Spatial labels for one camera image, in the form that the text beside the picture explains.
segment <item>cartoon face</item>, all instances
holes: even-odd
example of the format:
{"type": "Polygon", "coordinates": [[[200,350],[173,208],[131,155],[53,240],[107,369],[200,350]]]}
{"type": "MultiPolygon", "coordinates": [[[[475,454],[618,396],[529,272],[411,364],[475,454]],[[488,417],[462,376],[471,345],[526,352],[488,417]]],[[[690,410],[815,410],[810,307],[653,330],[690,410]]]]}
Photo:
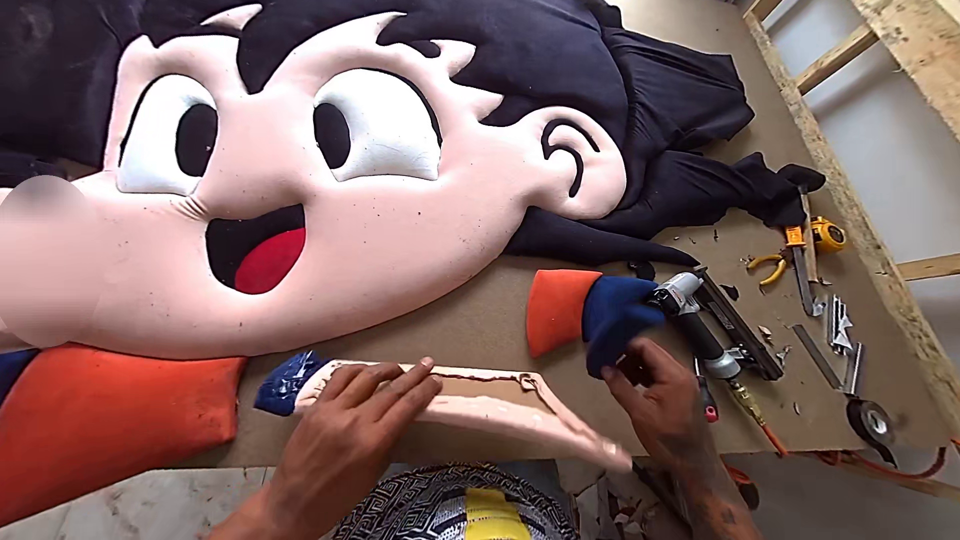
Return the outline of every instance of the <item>cartoon face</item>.
{"type": "MultiPolygon", "coordinates": [[[[210,20],[242,28],[258,8],[210,20]]],[[[74,182],[108,250],[107,289],[74,340],[169,358],[290,350],[466,282],[528,207],[588,219],[616,206],[623,161],[596,122],[548,107],[484,125],[502,96],[451,81],[474,46],[435,40],[428,58],[378,45],[402,16],[312,36],[256,93],[238,72],[237,37],[134,40],[104,170],[74,182]],[[213,133],[191,128],[204,115],[213,133]],[[237,290],[237,268],[253,289],[237,290]]]]}

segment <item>red tongue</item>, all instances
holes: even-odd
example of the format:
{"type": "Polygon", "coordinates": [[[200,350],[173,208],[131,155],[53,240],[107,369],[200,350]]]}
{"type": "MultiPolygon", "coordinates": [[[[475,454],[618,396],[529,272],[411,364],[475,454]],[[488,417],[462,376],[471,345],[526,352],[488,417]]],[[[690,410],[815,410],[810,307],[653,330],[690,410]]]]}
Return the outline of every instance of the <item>red tongue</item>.
{"type": "Polygon", "coordinates": [[[235,288],[247,294],[261,294],[276,287],[300,258],[305,239],[306,229],[301,227],[264,240],[240,263],[233,279],[235,288]]]}

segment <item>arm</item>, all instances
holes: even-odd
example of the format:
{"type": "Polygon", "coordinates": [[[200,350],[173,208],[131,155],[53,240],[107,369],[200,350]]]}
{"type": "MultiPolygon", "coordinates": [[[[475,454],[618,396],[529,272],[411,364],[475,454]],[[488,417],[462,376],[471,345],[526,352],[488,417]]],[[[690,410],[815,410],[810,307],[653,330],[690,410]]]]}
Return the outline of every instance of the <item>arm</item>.
{"type": "Polygon", "coordinates": [[[627,411],[650,456],[680,483],[694,538],[758,540],[743,503],[713,445],[693,374],[647,338],[634,339],[627,357],[639,361],[653,383],[642,392],[618,369],[603,369],[617,402],[627,411]]]}
{"type": "Polygon", "coordinates": [[[424,358],[333,373],[290,436],[274,478],[210,534],[210,540],[316,540],[363,501],[388,453],[442,384],[424,358]]]}

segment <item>tape measure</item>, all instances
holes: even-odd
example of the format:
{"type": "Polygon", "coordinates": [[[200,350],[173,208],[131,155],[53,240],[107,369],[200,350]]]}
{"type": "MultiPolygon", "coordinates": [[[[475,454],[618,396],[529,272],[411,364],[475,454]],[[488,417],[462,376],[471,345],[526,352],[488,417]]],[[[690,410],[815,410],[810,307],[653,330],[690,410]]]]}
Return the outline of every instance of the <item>tape measure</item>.
{"type": "Polygon", "coordinates": [[[834,253],[847,245],[847,234],[824,216],[810,222],[813,231],[813,246],[820,253],[834,253]]]}

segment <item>open mouth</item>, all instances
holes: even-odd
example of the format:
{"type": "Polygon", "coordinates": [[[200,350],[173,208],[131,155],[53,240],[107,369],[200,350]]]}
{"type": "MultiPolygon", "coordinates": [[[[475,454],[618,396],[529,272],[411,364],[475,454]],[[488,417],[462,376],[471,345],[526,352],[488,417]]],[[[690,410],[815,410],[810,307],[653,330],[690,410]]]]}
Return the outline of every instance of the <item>open mouth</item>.
{"type": "Polygon", "coordinates": [[[219,282],[246,294],[262,294],[294,267],[305,238],[303,205],[254,219],[217,218],[206,226],[206,256],[219,282]]]}

